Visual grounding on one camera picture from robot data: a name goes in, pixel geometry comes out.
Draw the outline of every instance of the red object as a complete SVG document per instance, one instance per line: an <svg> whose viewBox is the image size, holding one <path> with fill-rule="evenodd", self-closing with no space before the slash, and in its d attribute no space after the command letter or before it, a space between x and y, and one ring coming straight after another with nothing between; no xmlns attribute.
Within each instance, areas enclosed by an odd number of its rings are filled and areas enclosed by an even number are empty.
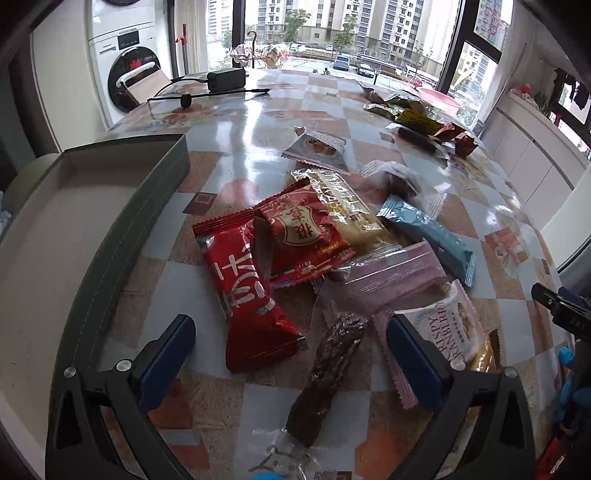
<svg viewBox="0 0 591 480"><path fill-rule="evenodd" d="M267 367L295 355L304 340L258 274L251 251L253 216L252 210L244 210L215 219L215 230L201 241L203 258L230 322L226 367L232 373Z"/></svg>
<svg viewBox="0 0 591 480"><path fill-rule="evenodd" d="M273 256L274 288L319 277L355 254L309 185L265 200L258 209L279 245Z"/></svg>

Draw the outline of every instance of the white washing machine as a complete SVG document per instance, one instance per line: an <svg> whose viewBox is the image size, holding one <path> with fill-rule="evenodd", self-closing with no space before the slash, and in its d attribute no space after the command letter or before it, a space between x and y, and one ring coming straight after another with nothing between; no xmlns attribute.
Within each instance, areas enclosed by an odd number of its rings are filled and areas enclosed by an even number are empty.
<svg viewBox="0 0 591 480"><path fill-rule="evenodd" d="M109 127L134 107L117 87L119 77L149 61L160 66L154 17L154 0L92 0L90 59Z"/></svg>

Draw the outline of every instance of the blue gripper pad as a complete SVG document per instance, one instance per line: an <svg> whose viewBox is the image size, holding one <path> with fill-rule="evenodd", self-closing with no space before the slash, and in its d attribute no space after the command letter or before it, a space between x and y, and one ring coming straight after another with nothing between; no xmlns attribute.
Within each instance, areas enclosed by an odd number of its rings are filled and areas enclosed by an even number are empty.
<svg viewBox="0 0 591 480"><path fill-rule="evenodd" d="M195 322L189 316L183 317L172 332L164 332L160 337L162 339L165 335L170 335L139 379L138 407L143 413L160 406L174 377L195 345Z"/></svg>
<svg viewBox="0 0 591 480"><path fill-rule="evenodd" d="M418 402L435 413L441 411L444 404L443 379L396 316L388 322L386 342L404 372Z"/></svg>
<svg viewBox="0 0 591 480"><path fill-rule="evenodd" d="M562 298L564 298L566 301L569 301L573 305L576 305L577 307L581 307L582 309L589 308L583 297L577 295L573 291L570 291L568 288L560 287L558 289L558 295L560 295Z"/></svg>

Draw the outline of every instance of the snack package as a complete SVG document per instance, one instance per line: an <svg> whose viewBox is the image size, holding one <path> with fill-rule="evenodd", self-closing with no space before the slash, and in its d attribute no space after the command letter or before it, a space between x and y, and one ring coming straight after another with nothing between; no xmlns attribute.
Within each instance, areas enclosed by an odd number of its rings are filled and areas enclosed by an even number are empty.
<svg viewBox="0 0 591 480"><path fill-rule="evenodd" d="M388 120L391 120L392 122L395 122L398 115L403 111L400 107L391 108L390 106L379 105L377 103L366 103L363 106L363 110L366 110L370 113L375 113L379 116L386 117Z"/></svg>
<svg viewBox="0 0 591 480"><path fill-rule="evenodd" d="M460 127L452 122L449 122L444 127L436 132L431 138L435 140L437 143L442 144L444 142L450 142L454 138L456 138L459 134L464 133L466 131L465 128Z"/></svg>
<svg viewBox="0 0 591 480"><path fill-rule="evenodd" d="M305 447L316 441L367 324L366 318L344 313L320 341L308 383L291 406L285 426Z"/></svg>
<svg viewBox="0 0 591 480"><path fill-rule="evenodd" d="M468 134L462 134L456 138L456 155L466 158L470 155L478 145L474 143L474 139Z"/></svg>
<svg viewBox="0 0 591 480"><path fill-rule="evenodd" d="M259 275L254 222L254 212L243 210L216 219L210 233L197 236L228 318L226 367L234 374L293 356L305 341Z"/></svg>
<svg viewBox="0 0 591 480"><path fill-rule="evenodd" d="M396 195L390 195L378 216L390 220L416 242L423 238L427 240L441 263L466 287L472 286L476 258L457 235Z"/></svg>
<svg viewBox="0 0 591 480"><path fill-rule="evenodd" d="M277 243L273 288L311 280L355 254L311 185L264 200L255 209L269 222Z"/></svg>
<svg viewBox="0 0 591 480"><path fill-rule="evenodd" d="M448 361L460 358L468 364L480 351L485 335L476 309L459 280L454 280L446 298L432 305L397 312L384 309L374 315L374 325L402 406L411 408L418 403L417 398L386 342L386 329L393 313L403 314L421 337L433 342Z"/></svg>
<svg viewBox="0 0 591 480"><path fill-rule="evenodd" d="M389 106L397 105L405 109L410 108L419 115L425 116L427 116L427 108L430 108L430 105L427 102L406 90L396 90L390 97L387 97L385 101Z"/></svg>
<svg viewBox="0 0 591 480"><path fill-rule="evenodd" d="M406 248L387 245L326 274L314 308L321 309L331 326L337 312L370 318L397 300L446 282L445 271L427 242Z"/></svg>
<svg viewBox="0 0 591 480"><path fill-rule="evenodd" d="M395 121L410 130L427 136L434 135L443 127L443 124L411 108L405 109L404 112L397 116Z"/></svg>
<svg viewBox="0 0 591 480"><path fill-rule="evenodd" d="M298 137L283 151L283 157L295 158L315 167L349 171L343 158L345 139L306 127L295 127L294 131Z"/></svg>
<svg viewBox="0 0 591 480"><path fill-rule="evenodd" d="M310 179L310 186L328 210L335 227L356 253L391 241L389 232L337 172L303 168L290 174L296 180Z"/></svg>
<svg viewBox="0 0 591 480"><path fill-rule="evenodd" d="M447 197L447 193L438 192L406 165L395 161L373 160L359 174L371 179L376 187L385 183L389 187L386 189L388 195L393 193L401 197L433 219L438 217Z"/></svg>

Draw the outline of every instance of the pink basin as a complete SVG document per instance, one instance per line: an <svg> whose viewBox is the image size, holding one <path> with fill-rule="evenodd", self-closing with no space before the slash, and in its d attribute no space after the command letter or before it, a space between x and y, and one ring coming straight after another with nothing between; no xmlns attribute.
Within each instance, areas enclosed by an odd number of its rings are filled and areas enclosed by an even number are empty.
<svg viewBox="0 0 591 480"><path fill-rule="evenodd" d="M426 87L419 87L417 90L420 98L430 103L434 107L443 110L448 115L456 116L457 111L462 106L457 100L454 100L445 93L441 93Z"/></svg>

